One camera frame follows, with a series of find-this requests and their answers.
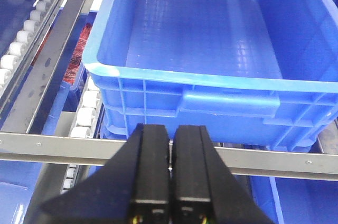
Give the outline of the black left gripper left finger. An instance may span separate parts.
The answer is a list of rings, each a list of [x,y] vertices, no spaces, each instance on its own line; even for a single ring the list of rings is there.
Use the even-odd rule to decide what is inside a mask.
[[[169,138],[138,124],[107,163],[69,191],[41,203],[30,223],[168,223]]]

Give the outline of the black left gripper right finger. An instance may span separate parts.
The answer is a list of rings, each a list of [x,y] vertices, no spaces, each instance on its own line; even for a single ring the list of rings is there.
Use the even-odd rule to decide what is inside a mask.
[[[179,126],[172,147],[173,223],[272,223],[215,150],[205,126]]]

